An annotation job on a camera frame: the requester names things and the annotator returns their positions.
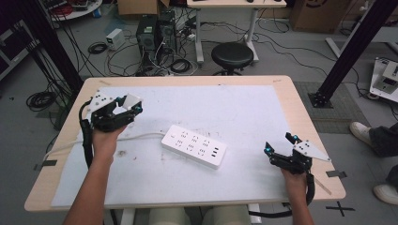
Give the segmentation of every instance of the pants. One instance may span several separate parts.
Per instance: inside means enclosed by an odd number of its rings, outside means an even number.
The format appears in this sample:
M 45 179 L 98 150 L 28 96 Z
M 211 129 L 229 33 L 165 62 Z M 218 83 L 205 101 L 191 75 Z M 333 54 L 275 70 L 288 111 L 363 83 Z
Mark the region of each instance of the pants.
M 154 208 L 149 213 L 149 225 L 191 224 L 182 207 Z M 247 205 L 215 206 L 205 214 L 202 225 L 251 225 Z
M 398 123 L 390 128 L 377 127 L 369 130 L 375 153 L 383 158 L 398 156 Z M 387 182 L 398 189 L 398 165 L 391 168 Z

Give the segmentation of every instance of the computer tower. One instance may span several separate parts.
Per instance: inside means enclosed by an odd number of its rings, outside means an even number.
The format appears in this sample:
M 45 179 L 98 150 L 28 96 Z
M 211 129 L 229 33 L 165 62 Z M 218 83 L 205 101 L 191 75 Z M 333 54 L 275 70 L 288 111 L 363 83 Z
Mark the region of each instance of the computer tower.
M 158 15 L 143 15 L 135 33 L 143 65 L 158 65 L 161 61 L 162 46 Z
M 163 52 L 176 53 L 176 19 L 172 10 L 163 11 L 159 17 L 161 38 L 164 42 Z

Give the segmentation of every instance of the sneaker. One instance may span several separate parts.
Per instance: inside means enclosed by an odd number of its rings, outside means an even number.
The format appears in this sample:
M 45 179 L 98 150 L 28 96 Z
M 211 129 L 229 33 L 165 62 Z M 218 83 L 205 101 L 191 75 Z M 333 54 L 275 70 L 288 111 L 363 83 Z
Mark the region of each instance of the sneaker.
M 397 188 L 391 185 L 379 185 L 374 187 L 375 196 L 384 203 L 398 205 Z
M 359 122 L 352 122 L 349 126 L 349 129 L 355 137 L 372 147 L 371 138 L 369 136 L 369 130 L 371 129 L 370 127 L 366 127 Z

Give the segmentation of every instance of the stool seat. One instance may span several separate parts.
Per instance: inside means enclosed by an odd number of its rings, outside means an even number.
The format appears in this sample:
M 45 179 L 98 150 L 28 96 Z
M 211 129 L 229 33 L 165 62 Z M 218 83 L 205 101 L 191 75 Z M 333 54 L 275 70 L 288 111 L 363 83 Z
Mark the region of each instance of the stool seat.
M 239 43 L 223 43 L 211 51 L 213 61 L 226 70 L 244 68 L 254 59 L 253 51 Z

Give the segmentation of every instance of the black tape cross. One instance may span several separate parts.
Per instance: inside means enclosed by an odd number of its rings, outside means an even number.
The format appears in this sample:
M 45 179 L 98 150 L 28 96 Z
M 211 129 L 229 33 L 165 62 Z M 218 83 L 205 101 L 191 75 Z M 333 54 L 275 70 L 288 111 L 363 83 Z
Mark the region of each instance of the black tape cross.
M 339 207 L 326 206 L 326 209 L 340 210 L 340 213 L 342 214 L 342 217 L 345 217 L 344 210 L 346 210 L 346 211 L 355 211 L 354 208 L 342 207 L 342 206 L 340 205 L 340 202 L 337 202 L 337 205 L 338 205 Z

